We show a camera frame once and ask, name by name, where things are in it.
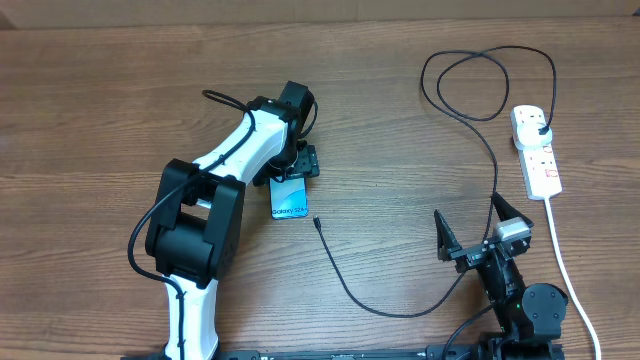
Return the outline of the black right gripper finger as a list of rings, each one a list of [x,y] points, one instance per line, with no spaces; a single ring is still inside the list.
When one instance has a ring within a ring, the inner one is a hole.
[[[437,252],[441,261],[451,261],[452,254],[461,249],[452,229],[439,210],[434,211],[434,220],[437,230]]]
[[[513,206],[511,206],[498,192],[494,192],[491,196],[491,202],[501,222],[522,218],[522,214]]]

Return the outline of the smartphone with blue screen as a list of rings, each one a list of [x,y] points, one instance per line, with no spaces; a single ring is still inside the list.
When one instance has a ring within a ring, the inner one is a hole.
[[[270,180],[271,216],[275,220],[303,218],[309,213],[304,178]]]

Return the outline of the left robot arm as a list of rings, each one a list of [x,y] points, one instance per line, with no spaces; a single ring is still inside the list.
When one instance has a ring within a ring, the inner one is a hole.
[[[169,338],[160,359],[216,357],[218,284],[239,245],[248,186],[267,188],[273,218],[301,218],[309,213],[306,181],[319,174],[316,150],[305,139],[317,115],[307,86],[289,81],[277,98],[247,103],[203,94],[240,110],[242,120],[208,154],[171,160],[141,220],[152,276],[168,295]]]

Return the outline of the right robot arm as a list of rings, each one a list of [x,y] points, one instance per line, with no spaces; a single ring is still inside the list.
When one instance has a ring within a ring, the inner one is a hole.
[[[491,203],[499,217],[492,236],[464,248],[439,211],[434,212],[438,259],[453,261],[460,274],[476,271],[489,305],[459,326],[443,345],[429,345],[429,359],[562,359],[560,345],[569,299],[549,283],[527,285],[515,258],[528,251],[534,223],[499,193]],[[474,344],[455,346],[457,336],[478,318],[492,311],[500,330],[484,333]]]

